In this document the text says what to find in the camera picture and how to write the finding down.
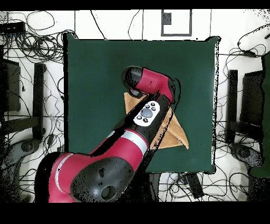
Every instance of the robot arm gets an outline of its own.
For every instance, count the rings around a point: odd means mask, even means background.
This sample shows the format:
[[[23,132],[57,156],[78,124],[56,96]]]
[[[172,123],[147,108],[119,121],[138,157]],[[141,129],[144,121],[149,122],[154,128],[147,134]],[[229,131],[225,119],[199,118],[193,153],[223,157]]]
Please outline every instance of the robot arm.
[[[56,159],[49,202],[114,202],[134,177],[175,100],[175,85],[164,74],[139,67],[127,67],[122,81],[133,96],[148,97],[91,154],[62,153]]]

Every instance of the control button panel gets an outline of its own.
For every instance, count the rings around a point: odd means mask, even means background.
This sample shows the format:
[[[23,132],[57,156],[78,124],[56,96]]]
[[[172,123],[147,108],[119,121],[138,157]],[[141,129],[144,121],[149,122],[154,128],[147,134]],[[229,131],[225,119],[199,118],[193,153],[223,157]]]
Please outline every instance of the control button panel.
[[[139,126],[147,127],[151,125],[159,111],[159,104],[155,101],[150,101],[145,104],[145,106],[141,109],[139,114],[136,115],[133,121]]]

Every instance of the tan cloth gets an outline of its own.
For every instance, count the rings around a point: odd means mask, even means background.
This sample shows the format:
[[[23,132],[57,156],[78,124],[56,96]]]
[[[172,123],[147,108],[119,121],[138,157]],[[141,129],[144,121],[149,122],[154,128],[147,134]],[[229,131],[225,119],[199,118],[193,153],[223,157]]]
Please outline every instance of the tan cloth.
[[[126,113],[128,114],[131,109],[133,109],[144,97],[141,97],[140,99],[137,99],[135,97],[132,97],[127,92],[124,93],[124,101],[126,106]],[[169,123],[169,119],[171,115],[173,114],[173,111],[171,108],[169,108],[169,111],[166,114],[165,119],[163,120],[157,135],[155,136],[150,149],[156,149],[158,143],[160,142],[160,138],[165,132],[165,128],[167,127]],[[184,130],[181,128],[179,122],[177,121],[177,118],[175,115],[173,115],[171,122],[168,126],[167,131],[165,132],[164,138],[162,139],[162,142],[160,143],[158,148],[169,148],[169,147],[175,147],[179,145],[184,145],[186,149],[188,149],[188,140],[186,138],[186,134]]]

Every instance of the green cloth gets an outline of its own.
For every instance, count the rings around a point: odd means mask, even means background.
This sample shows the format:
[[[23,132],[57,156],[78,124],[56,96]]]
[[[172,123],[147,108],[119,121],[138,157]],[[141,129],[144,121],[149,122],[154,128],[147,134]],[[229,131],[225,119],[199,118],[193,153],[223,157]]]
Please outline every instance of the green cloth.
[[[263,111],[263,142],[260,150],[263,152],[265,162],[261,167],[252,168],[250,174],[257,178],[270,178],[270,52],[262,58],[265,78],[262,84],[264,91]]]
[[[90,153],[126,115],[122,71],[140,66],[181,82],[175,112],[189,142],[158,150],[147,172],[213,172],[215,45],[208,41],[104,41],[67,36],[69,151]]]

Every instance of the gray button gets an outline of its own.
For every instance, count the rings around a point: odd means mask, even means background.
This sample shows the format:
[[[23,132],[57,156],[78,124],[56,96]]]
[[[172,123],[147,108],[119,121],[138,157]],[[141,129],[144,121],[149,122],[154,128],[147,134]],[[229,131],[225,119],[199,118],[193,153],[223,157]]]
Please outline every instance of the gray button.
[[[144,108],[141,110],[141,116],[150,118],[153,116],[153,112],[150,109]]]

